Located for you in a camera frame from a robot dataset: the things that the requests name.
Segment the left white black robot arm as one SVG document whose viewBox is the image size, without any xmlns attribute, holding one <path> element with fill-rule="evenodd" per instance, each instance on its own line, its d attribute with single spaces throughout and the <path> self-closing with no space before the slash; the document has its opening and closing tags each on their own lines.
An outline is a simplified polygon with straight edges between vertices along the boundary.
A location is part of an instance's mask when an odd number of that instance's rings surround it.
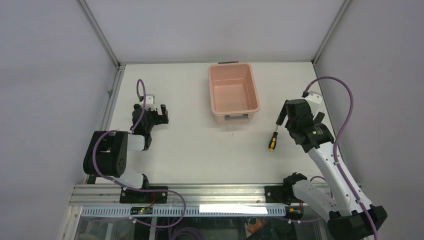
<svg viewBox="0 0 424 240">
<path fill-rule="evenodd" d="M 147 176 L 130 168 L 127 155 L 130 151 L 147 151 L 152 142 L 154 126 L 168 124 L 168 110 L 161 104 L 143 108 L 134 105 L 132 122 L 136 125 L 134 133 L 128 131 L 94 131 L 83 159 L 83 171 L 87 175 L 104 177 L 128 189 L 149 190 Z"/>
</svg>

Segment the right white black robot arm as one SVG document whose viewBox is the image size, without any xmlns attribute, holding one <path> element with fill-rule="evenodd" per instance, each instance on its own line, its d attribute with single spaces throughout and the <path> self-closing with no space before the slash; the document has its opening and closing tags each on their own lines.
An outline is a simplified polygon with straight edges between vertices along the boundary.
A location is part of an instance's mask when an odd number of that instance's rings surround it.
<svg viewBox="0 0 424 240">
<path fill-rule="evenodd" d="M 383 206 L 375 206 L 348 173 L 338 154 L 336 141 L 322 123 L 324 114 L 313 114 L 306 99 L 286 100 L 278 122 L 287 120 L 289 136 L 312 159 L 327 183 L 332 197 L 316 189 L 301 173 L 283 179 L 278 201 L 290 205 L 302 201 L 309 205 L 327 223 L 335 240 L 360 240 L 373 236 L 387 218 Z"/>
</svg>

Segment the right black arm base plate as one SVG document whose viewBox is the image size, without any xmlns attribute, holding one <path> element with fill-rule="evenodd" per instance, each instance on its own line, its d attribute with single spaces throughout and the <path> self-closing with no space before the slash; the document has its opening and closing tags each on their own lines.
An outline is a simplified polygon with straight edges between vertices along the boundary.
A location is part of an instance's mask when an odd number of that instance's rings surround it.
<svg viewBox="0 0 424 240">
<path fill-rule="evenodd" d="M 301 202 L 295 197 L 293 187 L 288 185 L 267 185 L 264 187 L 264 196 L 266 203 L 291 205 Z"/>
</svg>

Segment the yellow black screwdriver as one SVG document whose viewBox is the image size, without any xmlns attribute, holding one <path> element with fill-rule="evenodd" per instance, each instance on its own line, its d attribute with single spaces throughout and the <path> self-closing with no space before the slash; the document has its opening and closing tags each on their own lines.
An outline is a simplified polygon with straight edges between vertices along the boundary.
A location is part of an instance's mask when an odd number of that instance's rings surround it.
<svg viewBox="0 0 424 240">
<path fill-rule="evenodd" d="M 276 145 L 277 145 L 278 128 L 279 128 L 279 125 L 276 125 L 275 130 L 273 131 L 271 139 L 270 139 L 269 144 L 268 144 L 268 150 L 271 151 L 271 152 L 273 152 L 275 150 Z"/>
</svg>

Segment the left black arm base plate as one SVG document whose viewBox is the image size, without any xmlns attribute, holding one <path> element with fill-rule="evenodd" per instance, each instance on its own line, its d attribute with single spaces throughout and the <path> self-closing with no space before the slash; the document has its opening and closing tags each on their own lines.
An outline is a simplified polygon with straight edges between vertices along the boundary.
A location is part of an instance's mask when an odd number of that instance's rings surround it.
<svg viewBox="0 0 424 240">
<path fill-rule="evenodd" d="M 150 190 L 153 192 L 139 192 L 134 190 L 121 190 L 119 202 L 121 204 L 166 204 L 168 200 L 167 192 L 162 192 L 160 190 L 168 190 L 167 186 L 158 185 L 150 186 Z"/>
</svg>

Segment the pink plastic bin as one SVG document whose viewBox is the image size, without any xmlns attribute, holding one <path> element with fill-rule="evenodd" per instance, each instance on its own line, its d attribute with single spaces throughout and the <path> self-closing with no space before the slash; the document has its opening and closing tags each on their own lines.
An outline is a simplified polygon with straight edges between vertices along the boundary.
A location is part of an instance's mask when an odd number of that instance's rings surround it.
<svg viewBox="0 0 424 240">
<path fill-rule="evenodd" d="M 220 62 L 210 65 L 207 73 L 215 122 L 251 122 L 261 108 L 252 66 L 247 62 Z"/>
</svg>

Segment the aluminium frame rail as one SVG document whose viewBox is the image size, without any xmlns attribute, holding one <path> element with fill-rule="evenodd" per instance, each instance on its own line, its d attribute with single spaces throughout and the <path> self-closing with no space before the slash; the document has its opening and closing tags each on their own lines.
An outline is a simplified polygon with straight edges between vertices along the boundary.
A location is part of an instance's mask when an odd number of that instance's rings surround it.
<svg viewBox="0 0 424 240">
<path fill-rule="evenodd" d="M 116 184 L 76 184 L 74 186 L 70 206 L 148 206 L 155 201 L 155 206 L 181 206 L 183 196 L 187 206 L 202 204 L 240 204 L 267 205 L 274 193 L 266 192 L 266 187 L 281 183 L 257 184 L 166 184 L 169 192 L 157 192 L 147 200 L 128 200 L 127 193 Z"/>
</svg>

